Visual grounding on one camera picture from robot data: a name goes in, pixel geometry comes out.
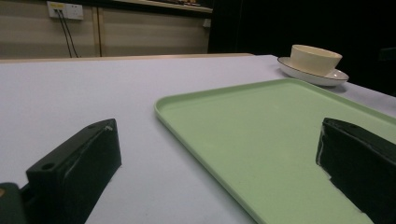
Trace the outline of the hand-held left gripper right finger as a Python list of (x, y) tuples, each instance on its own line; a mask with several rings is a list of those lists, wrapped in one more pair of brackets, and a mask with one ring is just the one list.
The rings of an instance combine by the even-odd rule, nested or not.
[(316, 164), (374, 224), (396, 224), (396, 144), (358, 125), (326, 118)]

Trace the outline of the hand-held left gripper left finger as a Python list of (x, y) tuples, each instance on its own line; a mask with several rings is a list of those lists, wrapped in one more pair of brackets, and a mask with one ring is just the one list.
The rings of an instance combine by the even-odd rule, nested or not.
[(37, 161), (22, 188), (31, 224), (85, 224), (121, 166), (117, 122), (95, 122)]

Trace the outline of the white plate with dark rim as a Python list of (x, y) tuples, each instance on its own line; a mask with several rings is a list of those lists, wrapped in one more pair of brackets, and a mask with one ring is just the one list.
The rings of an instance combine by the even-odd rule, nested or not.
[(280, 70), (286, 75), (290, 77), (298, 78), (300, 80), (303, 80), (305, 82), (314, 85), (319, 85), (324, 87), (335, 87), (343, 83), (346, 83), (349, 80), (349, 76), (338, 69), (334, 69), (332, 72), (330, 72), (330, 74), (322, 77), (319, 75), (302, 72), (298, 69), (293, 68), (290, 64), (289, 57), (279, 57), (277, 59), (277, 62), (279, 64)]

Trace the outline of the light green tray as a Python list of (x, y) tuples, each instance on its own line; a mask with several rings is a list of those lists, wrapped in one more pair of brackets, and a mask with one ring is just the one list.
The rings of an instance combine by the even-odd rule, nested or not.
[(159, 120), (260, 224), (373, 224), (316, 164), (326, 118), (396, 143), (396, 118), (293, 78), (157, 101)]

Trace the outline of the cream bowl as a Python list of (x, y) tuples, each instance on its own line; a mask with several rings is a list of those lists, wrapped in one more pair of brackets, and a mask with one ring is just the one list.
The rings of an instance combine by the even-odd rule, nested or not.
[(293, 68), (322, 77), (330, 74), (342, 58), (339, 53), (307, 45), (295, 44), (290, 51)]

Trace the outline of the white wall socket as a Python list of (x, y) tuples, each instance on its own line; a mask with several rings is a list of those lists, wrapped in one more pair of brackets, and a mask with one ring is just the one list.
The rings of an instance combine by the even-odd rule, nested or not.
[(82, 5), (48, 1), (47, 7), (51, 18), (57, 18), (59, 15), (63, 15), (69, 20), (82, 21), (84, 19)]

